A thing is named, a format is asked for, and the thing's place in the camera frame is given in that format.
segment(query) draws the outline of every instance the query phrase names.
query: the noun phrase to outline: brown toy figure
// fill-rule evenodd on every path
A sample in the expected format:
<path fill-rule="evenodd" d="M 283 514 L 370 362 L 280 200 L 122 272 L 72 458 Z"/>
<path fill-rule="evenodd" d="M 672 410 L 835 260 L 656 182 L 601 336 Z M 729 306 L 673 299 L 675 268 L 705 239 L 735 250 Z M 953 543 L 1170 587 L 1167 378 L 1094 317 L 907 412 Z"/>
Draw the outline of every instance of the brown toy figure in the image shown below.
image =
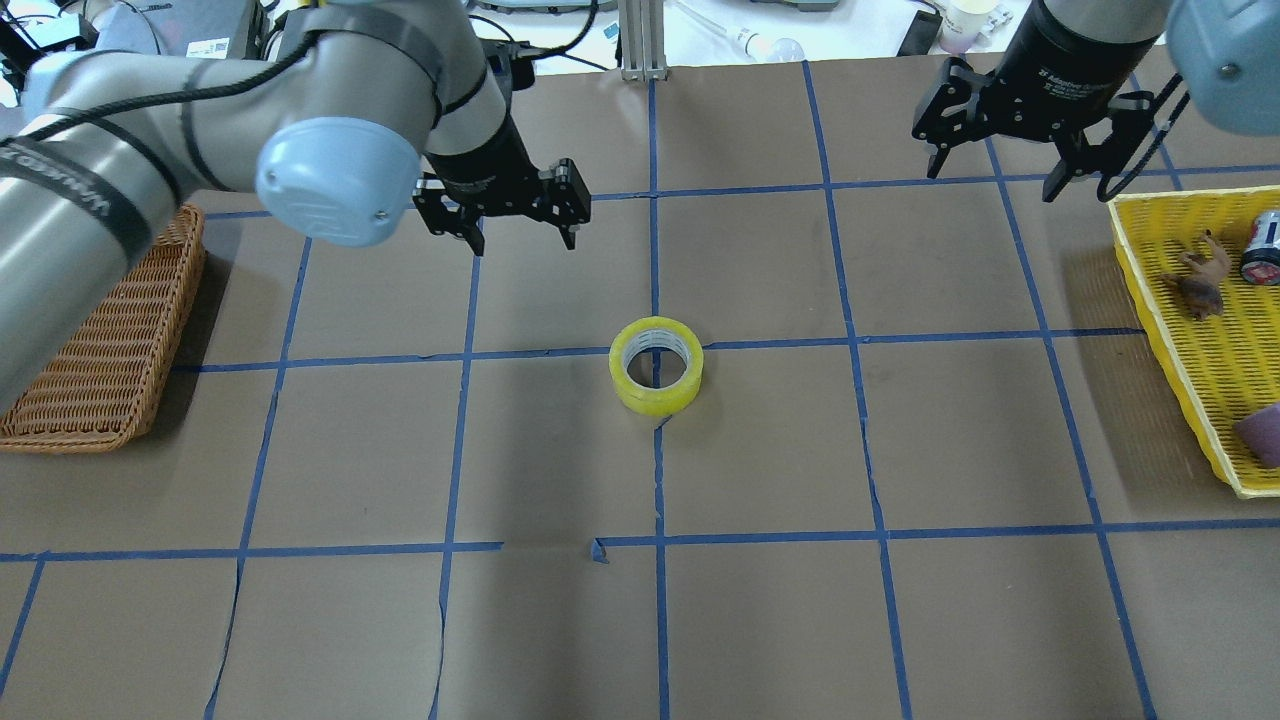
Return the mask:
<path fill-rule="evenodd" d="M 1178 258 L 1192 269 L 1192 274 L 1185 278 L 1160 275 L 1165 283 L 1178 288 L 1197 320 L 1222 314 L 1222 292 L 1217 290 L 1217 284 L 1231 272 L 1231 258 L 1213 240 L 1213 233 L 1204 231 L 1204 242 L 1212 249 L 1213 258 L 1207 259 L 1197 252 L 1183 252 Z"/>

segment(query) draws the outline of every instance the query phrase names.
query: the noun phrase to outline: yellow plastic basket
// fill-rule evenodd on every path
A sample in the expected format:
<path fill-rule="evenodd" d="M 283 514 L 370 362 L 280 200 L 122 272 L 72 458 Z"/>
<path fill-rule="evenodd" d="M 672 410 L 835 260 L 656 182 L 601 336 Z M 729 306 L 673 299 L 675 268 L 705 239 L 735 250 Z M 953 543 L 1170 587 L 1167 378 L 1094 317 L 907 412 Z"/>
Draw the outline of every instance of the yellow plastic basket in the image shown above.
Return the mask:
<path fill-rule="evenodd" d="M 1178 395 L 1213 473 L 1242 498 L 1280 497 L 1280 469 L 1267 470 L 1234 424 L 1280 401 L 1280 287 L 1240 279 L 1253 219 L 1280 208 L 1280 186 L 1125 195 L 1110 204 L 1116 255 L 1151 348 Z M 1221 316 L 1192 318 L 1160 275 L 1185 275 L 1183 251 L 1207 254 L 1210 229 L 1231 255 Z"/>

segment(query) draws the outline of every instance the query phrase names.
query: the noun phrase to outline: battery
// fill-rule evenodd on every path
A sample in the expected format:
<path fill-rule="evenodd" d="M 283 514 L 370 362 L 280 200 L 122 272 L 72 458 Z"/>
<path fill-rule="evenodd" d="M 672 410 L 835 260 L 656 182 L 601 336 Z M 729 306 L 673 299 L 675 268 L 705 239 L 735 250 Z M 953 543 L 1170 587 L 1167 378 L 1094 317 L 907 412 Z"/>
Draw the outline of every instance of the battery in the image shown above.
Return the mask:
<path fill-rule="evenodd" d="M 1253 240 L 1240 256 L 1240 277 L 1253 284 L 1280 284 L 1280 210 L 1253 220 Z"/>

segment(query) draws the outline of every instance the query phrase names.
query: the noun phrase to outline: clear packing tape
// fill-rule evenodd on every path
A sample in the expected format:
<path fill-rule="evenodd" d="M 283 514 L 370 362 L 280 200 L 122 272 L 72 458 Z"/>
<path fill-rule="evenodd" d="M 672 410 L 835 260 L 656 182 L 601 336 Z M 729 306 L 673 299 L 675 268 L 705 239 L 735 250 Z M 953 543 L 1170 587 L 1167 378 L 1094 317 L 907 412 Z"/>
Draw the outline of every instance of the clear packing tape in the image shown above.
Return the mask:
<path fill-rule="evenodd" d="M 631 378 L 627 368 L 640 354 L 669 350 L 685 361 L 685 373 L 667 387 L 645 387 Z M 618 333 L 609 347 L 609 375 L 613 389 L 628 409 L 653 418 L 675 415 L 698 397 L 703 384 L 703 346 L 684 323 L 669 318 L 641 318 Z"/>

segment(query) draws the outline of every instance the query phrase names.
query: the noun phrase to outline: cable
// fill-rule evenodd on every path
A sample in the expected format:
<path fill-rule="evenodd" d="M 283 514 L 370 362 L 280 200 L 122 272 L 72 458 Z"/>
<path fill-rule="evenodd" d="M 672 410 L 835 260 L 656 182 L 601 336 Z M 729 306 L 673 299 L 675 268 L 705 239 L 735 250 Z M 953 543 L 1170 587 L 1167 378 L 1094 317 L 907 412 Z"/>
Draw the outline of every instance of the cable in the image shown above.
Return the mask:
<path fill-rule="evenodd" d="M 1158 111 L 1160 108 L 1165 105 L 1165 102 L 1174 94 L 1174 90 L 1178 87 L 1180 82 L 1183 82 L 1183 76 L 1178 73 L 1174 73 L 1174 77 L 1169 78 L 1169 82 L 1165 83 L 1164 90 L 1160 91 L 1160 95 L 1157 95 L 1156 100 L 1152 102 L 1152 113 Z M 1178 100 L 1178 104 L 1174 105 L 1174 110 L 1169 113 L 1169 119 L 1165 120 L 1164 127 L 1161 127 L 1160 132 L 1156 133 L 1156 137 L 1152 138 L 1151 145 L 1147 147 L 1147 151 L 1138 160 L 1138 164 L 1134 165 L 1133 169 L 1129 170 L 1123 178 L 1120 178 L 1120 182 L 1116 183 L 1116 186 L 1110 190 L 1107 188 L 1107 182 L 1111 178 L 1103 178 L 1102 182 L 1098 183 L 1098 200 L 1101 200 L 1102 202 L 1108 202 L 1114 200 L 1117 195 L 1124 192 L 1124 188 L 1129 187 L 1129 183 L 1137 179 L 1138 176 L 1140 176 L 1142 172 L 1147 169 L 1147 163 L 1149 163 L 1151 159 L 1156 156 L 1156 151 L 1160 150 L 1160 146 L 1165 142 L 1165 136 L 1169 135 L 1169 131 L 1174 129 L 1174 123 L 1178 122 L 1178 118 L 1183 114 L 1183 110 L 1187 109 L 1187 105 L 1190 101 L 1192 101 L 1190 94 L 1183 92 L 1183 96 Z"/>
<path fill-rule="evenodd" d="M 22 36 L 27 38 L 27 42 L 29 42 L 29 44 L 31 44 L 31 46 L 32 46 L 32 47 L 33 47 L 35 50 L 40 50 L 40 44 L 38 44 L 38 42 L 36 42 L 36 38 L 35 38 L 35 37 L 32 37 L 32 36 L 31 36 L 31 33 L 29 33 L 29 32 L 27 32 L 27 28 L 26 28 L 26 27 L 23 27 L 23 24 L 18 22 L 18 18 L 13 17 L 13 13 L 10 13 L 10 12 L 9 12 L 9 3 L 5 3 L 5 4 L 4 4 L 4 14 L 5 14 L 5 17 L 6 17 L 6 18 L 9 18 L 9 24 L 10 24 L 10 26 L 12 26 L 12 27 L 13 27 L 14 29 L 17 29 L 18 32 L 20 32 L 20 33 L 22 33 Z"/>
<path fill-rule="evenodd" d="M 570 50 L 577 47 L 579 42 L 582 42 L 582 38 L 586 37 L 586 33 L 591 32 L 591 26 L 595 24 L 595 14 L 599 12 L 600 12 L 600 0 L 591 0 L 591 8 L 586 13 L 586 23 L 582 24 L 582 29 L 581 32 L 577 33 L 577 37 L 570 40 L 568 45 L 561 45 L 559 47 L 552 47 L 549 50 L 544 50 L 543 53 L 534 55 L 532 59 L 545 60 L 547 58 L 563 55 Z"/>
<path fill-rule="evenodd" d="M 497 23 L 497 22 L 494 22 L 494 20 L 492 20 L 489 18 L 485 18 L 483 15 L 467 15 L 467 17 L 471 18 L 472 20 L 480 20 L 480 22 L 483 22 L 486 26 L 497 28 L 498 32 L 500 32 L 508 41 L 516 42 L 516 37 L 513 35 L 511 35 L 511 31 L 508 31 L 507 28 L 504 28 L 500 23 Z M 564 59 L 568 59 L 568 60 L 573 60 L 575 63 L 582 63 L 584 65 L 590 65 L 590 67 L 593 67 L 593 68 L 595 68 L 598 70 L 609 72 L 612 69 L 612 68 L 605 68 L 604 65 L 602 65 L 599 63 L 593 63 L 591 60 L 588 60 L 586 58 L 579 58 L 577 55 L 570 55 L 568 51 L 556 53 L 556 55 L 552 55 L 552 56 L 559 56 L 559 58 L 564 58 Z M 544 58 L 547 58 L 547 55 L 538 55 L 534 59 L 536 60 L 536 59 L 544 59 Z"/>
<path fill-rule="evenodd" d="M 164 55 L 164 51 L 160 50 L 160 36 L 156 35 L 156 26 L 151 24 L 151 20 L 142 14 L 142 10 L 137 9 L 137 6 L 133 3 L 129 3 L 129 0 L 115 0 L 115 1 L 128 6 L 140 18 L 142 18 L 142 22 L 147 24 L 147 29 L 151 31 L 151 41 L 156 44 L 156 55 Z"/>
<path fill-rule="evenodd" d="M 913 3 L 919 3 L 922 5 L 928 5 L 929 8 L 933 9 L 933 14 L 934 15 L 941 15 L 942 14 L 942 5 L 938 5 L 937 3 L 934 3 L 934 0 L 911 0 L 911 1 Z"/>
<path fill-rule="evenodd" d="M 504 28 L 500 24 L 490 20 L 489 18 L 485 18 L 485 17 L 481 17 L 481 15 L 467 15 L 467 17 L 471 18 L 472 20 L 480 20 L 480 22 L 483 22 L 486 26 L 493 26 L 493 27 L 498 28 L 498 32 L 500 32 L 503 36 L 506 36 L 506 38 L 509 42 L 515 42 L 516 41 L 516 37 L 513 35 L 511 35 L 511 32 L 507 28 Z"/>
<path fill-rule="evenodd" d="M 287 56 L 280 59 L 278 63 L 271 64 L 271 67 L 257 73 L 256 76 L 244 78 L 239 82 L 233 82 L 230 85 L 219 85 L 214 87 L 202 87 L 200 90 L 183 90 L 179 92 L 157 92 L 155 95 L 143 95 L 142 97 L 133 97 L 129 100 L 116 100 L 114 102 L 106 102 L 99 105 L 97 108 L 90 108 L 88 110 L 76 110 L 67 117 L 55 120 L 35 132 L 27 135 L 31 140 L 49 140 L 50 137 L 70 129 L 73 127 L 84 124 L 87 122 L 96 120 L 99 118 L 105 118 L 108 115 L 115 115 L 119 113 L 128 113 L 131 110 L 141 110 L 143 108 L 155 108 L 157 105 L 174 105 L 178 102 L 196 102 L 198 100 L 216 100 L 219 97 L 230 97 L 233 95 L 242 95 L 248 92 L 270 79 L 275 78 L 284 70 L 296 65 L 298 60 L 306 56 L 307 51 L 315 47 L 316 41 L 320 38 L 320 31 L 312 31 L 302 37 L 302 42 Z"/>
<path fill-rule="evenodd" d="M 598 70 L 609 72 L 611 69 L 613 69 L 613 68 L 605 68 L 604 65 L 602 65 L 599 63 L 593 63 L 593 61 L 588 60 L 586 58 L 579 58 L 577 55 L 570 55 L 568 53 L 564 53 L 563 55 L 561 55 L 561 58 L 564 58 L 566 60 L 573 60 L 575 63 L 582 63 L 584 65 L 591 65 L 593 68 L 595 68 Z"/>

